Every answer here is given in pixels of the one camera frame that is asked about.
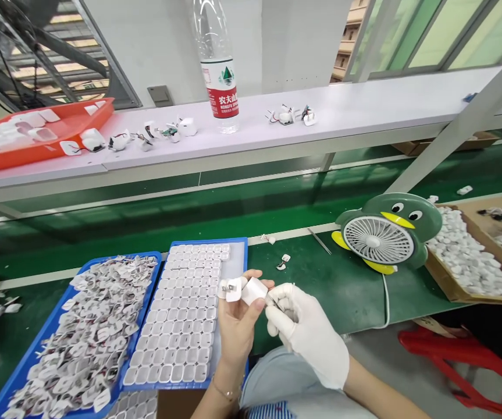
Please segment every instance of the hand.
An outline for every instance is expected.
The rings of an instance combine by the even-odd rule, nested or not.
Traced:
[[[247,279],[260,278],[262,271],[251,269],[243,274]],[[268,289],[274,287],[274,281],[261,281]],[[255,323],[260,316],[265,302],[263,299],[253,301],[248,306],[242,300],[228,303],[219,299],[218,320],[222,337],[222,359],[234,368],[242,367],[252,348],[255,336]]]
[[[268,333],[279,334],[288,351],[301,355],[315,370],[324,387],[342,390],[350,370],[344,340],[334,331],[319,301],[291,283],[277,286],[268,295]]]

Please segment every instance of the gloved hand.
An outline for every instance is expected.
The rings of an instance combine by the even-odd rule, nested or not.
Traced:
[[[275,287],[268,296],[283,310],[266,298],[268,334],[279,334],[286,349],[301,355],[324,387],[342,390],[350,370],[350,354],[319,301],[291,283]]]

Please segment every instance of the blue plastic tray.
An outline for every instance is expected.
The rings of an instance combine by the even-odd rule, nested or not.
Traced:
[[[170,246],[178,246],[180,244],[218,244],[218,243],[244,243],[245,244],[245,250],[244,250],[244,255],[243,255],[243,272],[247,270],[247,257],[248,257],[248,239],[246,237],[237,237],[234,239],[216,239],[216,240],[188,240],[186,242],[173,242]],[[245,382],[245,379],[248,375],[249,372],[249,362],[247,361],[247,365],[245,366],[245,377],[243,379],[243,382]],[[179,383],[146,383],[146,384],[132,384],[129,386],[124,386],[123,391],[126,392],[134,392],[134,391],[141,391],[141,390],[186,390],[186,389],[207,389],[208,386],[210,385],[210,382],[212,380],[212,377],[207,378],[204,382],[179,382]]]
[[[136,320],[136,323],[141,326],[143,323],[143,320],[146,316],[146,311],[148,310],[148,306],[151,301],[151,297],[154,294],[154,287],[157,283],[156,279],[158,277],[158,272],[159,268],[161,266],[162,262],[162,254],[160,252],[145,252],[145,253],[135,253],[135,254],[129,254],[129,255],[124,255],[127,258],[133,258],[136,255],[139,255],[140,257],[144,256],[154,256],[158,262],[158,264],[154,267],[154,271],[151,276],[152,283],[148,286],[146,289],[146,294],[144,295],[144,304],[143,307],[140,309],[138,319]],[[87,271],[90,266],[95,265],[96,263],[104,262],[109,259],[113,259],[115,256],[112,257],[103,257],[103,258],[97,258],[97,259],[92,259],[91,261],[87,262],[81,270],[79,270],[79,274]],[[52,333],[54,333],[57,328],[59,327],[59,317],[61,314],[63,314],[65,311],[61,308],[63,304],[73,296],[75,296],[79,291],[75,290],[74,287],[70,286],[66,289],[65,293],[63,294],[62,298],[59,300],[55,308],[53,309],[53,312],[49,315],[48,319],[46,320],[45,324],[41,328],[40,332],[37,334],[37,336],[34,339],[34,342],[31,344],[31,346],[28,348],[24,356],[22,357],[22,360],[6,382],[5,386],[2,388],[0,392],[0,418],[2,414],[8,409],[8,402],[10,401],[10,397],[13,395],[15,390],[21,389],[24,387],[24,385],[27,382],[27,374],[30,370],[30,368],[37,364],[39,362],[39,359],[37,358],[37,355],[35,352],[37,351],[42,351],[41,348],[41,341],[49,338]],[[64,418],[68,419],[101,419],[107,416],[107,414],[111,411],[111,408],[119,398],[119,393],[123,390],[123,377],[125,372],[127,371],[129,367],[129,362],[130,362],[130,357],[134,352],[134,348],[136,347],[136,341],[138,340],[138,336],[140,334],[140,329],[136,333],[134,333],[131,336],[131,339],[129,340],[129,344],[127,346],[127,356],[125,357],[125,360],[123,362],[123,367],[119,371],[119,377],[115,381],[115,385],[111,389],[111,401],[110,403],[105,406],[102,410],[99,412],[95,413],[94,409],[84,409],[84,410],[76,410],[76,411],[71,411],[69,414],[64,416]],[[41,415],[38,416],[27,416],[27,418],[33,418],[37,417],[40,418]]]

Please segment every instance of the red plastic stool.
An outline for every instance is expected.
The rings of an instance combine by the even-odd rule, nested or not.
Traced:
[[[429,358],[448,379],[455,383],[461,391],[453,391],[453,395],[464,406],[479,407],[502,415],[502,403],[493,402],[483,397],[447,362],[448,360],[486,368],[495,371],[502,377],[502,359],[476,339],[444,338],[419,327],[414,332],[400,332],[398,340],[408,352]]]

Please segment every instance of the plastic water bottle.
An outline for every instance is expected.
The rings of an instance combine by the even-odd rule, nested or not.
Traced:
[[[219,0],[193,0],[193,22],[202,75],[222,134],[239,129],[239,105],[232,46]]]

